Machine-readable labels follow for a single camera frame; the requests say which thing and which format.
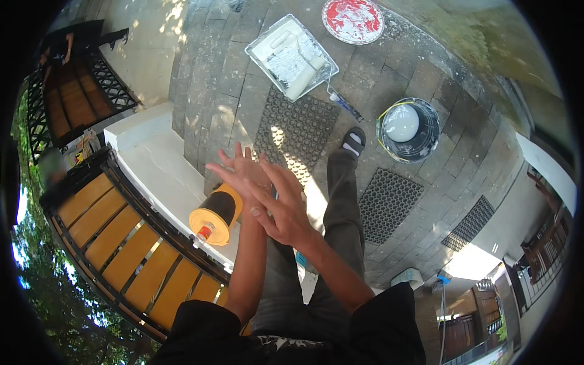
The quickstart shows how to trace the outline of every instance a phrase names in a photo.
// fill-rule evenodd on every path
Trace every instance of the paint bucket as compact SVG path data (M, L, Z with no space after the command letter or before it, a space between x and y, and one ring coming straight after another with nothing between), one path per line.
M414 137L406 142L395 142L385 134L384 122L391 114L393 108L399 105L410 105L418 114L419 127ZM376 121L377 141L385 148L387 153L396 161L404 164L424 161L430 157L440 141L440 120L438 113L425 100L418 98L404 98L395 102L384 111Z
M333 37L349 44L369 44L382 34L383 14L370 0L329 0L322 7L322 22Z
M190 213L189 225L196 232L195 244L228 244L230 230L242 206L239 194L226 183L213 191L199 208Z

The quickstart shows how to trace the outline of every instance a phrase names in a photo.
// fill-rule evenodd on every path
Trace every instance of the black sandal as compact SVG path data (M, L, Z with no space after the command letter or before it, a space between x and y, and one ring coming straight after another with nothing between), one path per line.
M351 137L351 133L361 138L361 144L359 144L357 141L353 139L353 137ZM343 148L343 145L346 143L355 151L357 151L359 153L359 156L361 156L363 150L365 150L365 142L366 142L365 132L359 127L353 127L345 134L345 137L343 138L340 147Z

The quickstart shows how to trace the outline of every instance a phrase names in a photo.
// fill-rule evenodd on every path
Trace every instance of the paint roller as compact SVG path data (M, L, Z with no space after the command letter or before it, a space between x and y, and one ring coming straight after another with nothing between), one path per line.
M308 86L310 81L316 76L318 70L320 70L325 64L325 60L316 55L309 63L310 65L306 65L299 73L298 77L290 83L288 91L286 92L286 96L289 99L296 100L300 94L302 94L302 91L306 89L306 86Z

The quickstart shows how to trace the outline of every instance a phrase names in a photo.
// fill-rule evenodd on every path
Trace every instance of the doormat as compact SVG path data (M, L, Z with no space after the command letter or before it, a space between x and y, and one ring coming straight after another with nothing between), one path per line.
M339 108L305 95L291 103L272 85L253 143L253 155L266 151L268 161L288 167L302 185L321 156Z
M359 200L365 241L381 245L422 196L424 187L378 168Z
M466 217L441 243L456 252L461 251L478 235L494 213L493 206L484 195L481 196Z

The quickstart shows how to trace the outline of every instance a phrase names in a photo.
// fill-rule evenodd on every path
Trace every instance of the stone pavement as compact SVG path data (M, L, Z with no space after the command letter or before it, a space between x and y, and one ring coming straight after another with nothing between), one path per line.
M244 48L292 13L338 64L332 86L365 118L359 125L367 136L356 172L359 196L378 167L425 187L386 242L366 243L366 281L387 288L408 267L430 278L454 255L440 242L474 203L485 195L497 208L505 197L523 162L514 132L480 81L399 15L383 9L387 27L381 39L352 46L326 32L321 19L325 0L290 3L247 0L241 12L233 12L222 0L190 3L169 90L175 104L173 128L185 139L185 158L206 177L209 192L217 181L205 173L204 164L217 160L217 150L233 149L236 142L253 145L272 82L250 62ZM310 94L328 100L325 85ZM440 116L438 148L418 164L397 163L374 137L376 117L407 96L428 100ZM355 125L343 111L312 172L325 198L327 157Z

